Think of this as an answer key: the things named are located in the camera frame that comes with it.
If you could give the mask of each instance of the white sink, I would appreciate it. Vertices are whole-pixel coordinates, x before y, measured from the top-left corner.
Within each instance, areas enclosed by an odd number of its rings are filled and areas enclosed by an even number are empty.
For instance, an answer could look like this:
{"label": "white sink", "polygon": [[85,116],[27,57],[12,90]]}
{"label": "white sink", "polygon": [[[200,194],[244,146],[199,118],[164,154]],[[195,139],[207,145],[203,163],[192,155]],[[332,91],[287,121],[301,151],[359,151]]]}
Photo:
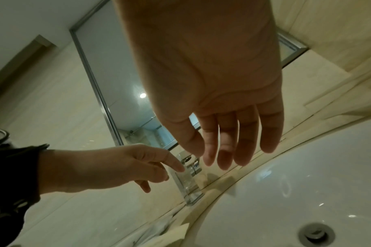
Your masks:
{"label": "white sink", "polygon": [[330,246],[371,246],[371,120],[251,172],[200,216],[181,246],[300,247],[309,223],[334,231]]}

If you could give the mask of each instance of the faucet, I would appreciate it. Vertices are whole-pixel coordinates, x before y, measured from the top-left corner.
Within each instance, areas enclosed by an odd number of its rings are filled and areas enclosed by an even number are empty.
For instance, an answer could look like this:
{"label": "faucet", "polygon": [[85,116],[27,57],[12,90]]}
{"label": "faucet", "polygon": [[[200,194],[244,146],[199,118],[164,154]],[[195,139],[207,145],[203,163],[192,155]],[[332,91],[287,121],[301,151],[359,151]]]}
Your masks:
{"label": "faucet", "polygon": [[200,159],[192,156],[187,151],[180,152],[176,158],[185,167],[185,172],[178,173],[172,169],[169,171],[184,197],[186,205],[192,206],[204,195],[194,179],[194,176],[202,171]]}

